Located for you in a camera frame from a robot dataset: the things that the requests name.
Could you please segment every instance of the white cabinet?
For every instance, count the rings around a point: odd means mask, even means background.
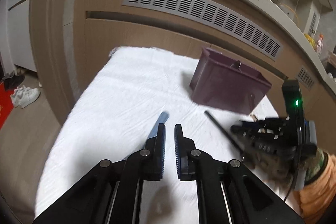
[[[29,0],[8,11],[7,33],[13,63],[36,71],[29,35]]]

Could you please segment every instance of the purple plastic box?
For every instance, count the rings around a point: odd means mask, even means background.
[[[190,87],[195,103],[248,115],[272,84],[255,68],[203,48]]]

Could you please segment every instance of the shoe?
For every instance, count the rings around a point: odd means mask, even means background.
[[[25,108],[34,102],[40,95],[39,89],[25,89],[22,93],[18,93],[18,102],[21,108]]]
[[[21,88],[14,90],[14,93],[11,94],[10,99],[12,100],[12,104],[14,107],[19,106],[19,95],[20,98],[22,97],[22,92],[24,90],[30,90],[31,88],[26,88],[25,85],[23,85]]]

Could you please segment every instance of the metal screw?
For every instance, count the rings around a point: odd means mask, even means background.
[[[99,165],[100,165],[101,167],[107,167],[107,166],[109,166],[110,164],[111,164],[111,162],[110,162],[109,160],[101,160],[100,163],[99,163]]]
[[[151,152],[148,149],[143,149],[140,151],[140,155],[144,157],[148,156],[150,153]]]
[[[194,149],[194,150],[191,150],[190,154],[195,157],[198,157],[201,154],[201,152],[198,149]]]
[[[231,160],[230,165],[232,167],[239,167],[240,166],[240,161],[239,160]]]

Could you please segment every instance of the white bed sheet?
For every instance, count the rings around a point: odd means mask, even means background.
[[[181,123],[184,136],[192,138],[196,148],[227,162],[239,155],[204,111],[209,109],[226,128],[250,117],[191,101],[189,83],[197,63],[156,48],[116,50],[58,135],[38,186],[35,217],[100,160],[119,161],[141,149],[160,113],[167,111],[164,176],[160,182],[144,183],[140,223],[199,223],[196,182],[177,178],[174,126]],[[277,117],[266,96],[253,114]],[[288,202],[298,211],[295,202]]]

